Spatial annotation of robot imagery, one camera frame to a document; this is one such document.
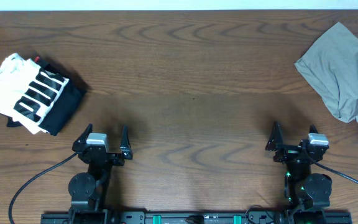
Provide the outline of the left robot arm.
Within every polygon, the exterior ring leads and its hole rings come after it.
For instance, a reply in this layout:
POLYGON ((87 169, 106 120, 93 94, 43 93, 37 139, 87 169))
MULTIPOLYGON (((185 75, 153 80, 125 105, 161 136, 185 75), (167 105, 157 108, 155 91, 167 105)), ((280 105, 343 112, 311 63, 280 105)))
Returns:
POLYGON ((121 222, 120 214, 106 208, 105 202, 112 168, 133 159, 127 126, 123 127, 119 148, 121 151, 118 153, 109 152, 107 135, 94 133, 92 124, 73 143, 72 150, 88 165, 88 170, 75 175, 68 184, 71 195, 69 224, 121 222))

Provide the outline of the grey-green shorts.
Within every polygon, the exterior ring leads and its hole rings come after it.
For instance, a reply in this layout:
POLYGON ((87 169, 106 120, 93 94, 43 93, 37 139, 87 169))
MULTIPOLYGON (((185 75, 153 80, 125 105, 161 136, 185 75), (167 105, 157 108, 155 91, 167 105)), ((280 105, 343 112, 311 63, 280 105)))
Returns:
POLYGON ((336 119, 358 123, 358 38, 346 26, 328 29, 295 68, 336 119))

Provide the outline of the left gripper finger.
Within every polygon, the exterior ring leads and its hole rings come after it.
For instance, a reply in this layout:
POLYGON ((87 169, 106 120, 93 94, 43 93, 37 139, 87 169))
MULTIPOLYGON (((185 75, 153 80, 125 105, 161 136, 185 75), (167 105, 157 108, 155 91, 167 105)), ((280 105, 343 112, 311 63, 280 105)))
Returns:
POLYGON ((126 125, 124 125, 123 131, 122 131, 120 150, 122 152, 122 156, 124 159, 126 159, 126 160, 133 159, 133 152, 132 152, 131 144, 129 141, 128 128, 126 125))
POLYGON ((90 123, 80 136, 74 141, 73 146, 81 146, 86 144, 88 136, 93 132, 93 125, 90 123))

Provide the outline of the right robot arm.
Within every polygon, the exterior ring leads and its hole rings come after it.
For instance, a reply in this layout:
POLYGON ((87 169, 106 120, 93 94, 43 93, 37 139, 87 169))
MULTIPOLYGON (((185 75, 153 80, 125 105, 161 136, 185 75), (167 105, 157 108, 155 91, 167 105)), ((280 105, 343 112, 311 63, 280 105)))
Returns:
POLYGON ((285 144, 278 122, 265 147, 275 152, 273 160, 286 165, 284 196, 289 206, 274 216, 274 223, 327 224, 324 209, 330 206, 332 179, 325 174, 313 173, 311 166, 323 159, 329 141, 315 126, 310 126, 307 139, 298 145, 285 144))

